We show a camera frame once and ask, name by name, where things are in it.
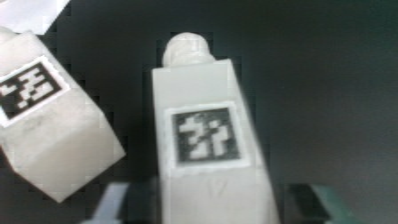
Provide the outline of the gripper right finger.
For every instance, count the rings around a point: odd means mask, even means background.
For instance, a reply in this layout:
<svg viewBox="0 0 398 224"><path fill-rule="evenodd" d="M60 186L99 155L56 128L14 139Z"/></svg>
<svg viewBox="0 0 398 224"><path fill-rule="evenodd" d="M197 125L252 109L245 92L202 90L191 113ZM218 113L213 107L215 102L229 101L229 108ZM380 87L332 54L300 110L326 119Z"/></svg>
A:
<svg viewBox="0 0 398 224"><path fill-rule="evenodd" d="M286 224L355 224L355 216L334 189L318 184L291 184Z"/></svg>

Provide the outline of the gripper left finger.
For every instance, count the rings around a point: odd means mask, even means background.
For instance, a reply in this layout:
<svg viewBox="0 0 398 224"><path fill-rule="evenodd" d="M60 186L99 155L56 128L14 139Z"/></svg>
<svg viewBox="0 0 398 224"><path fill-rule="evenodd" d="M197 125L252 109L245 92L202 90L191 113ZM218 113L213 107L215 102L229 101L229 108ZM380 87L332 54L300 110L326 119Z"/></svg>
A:
<svg viewBox="0 0 398 224"><path fill-rule="evenodd" d="M94 214L78 224L158 224L156 184L110 183Z"/></svg>

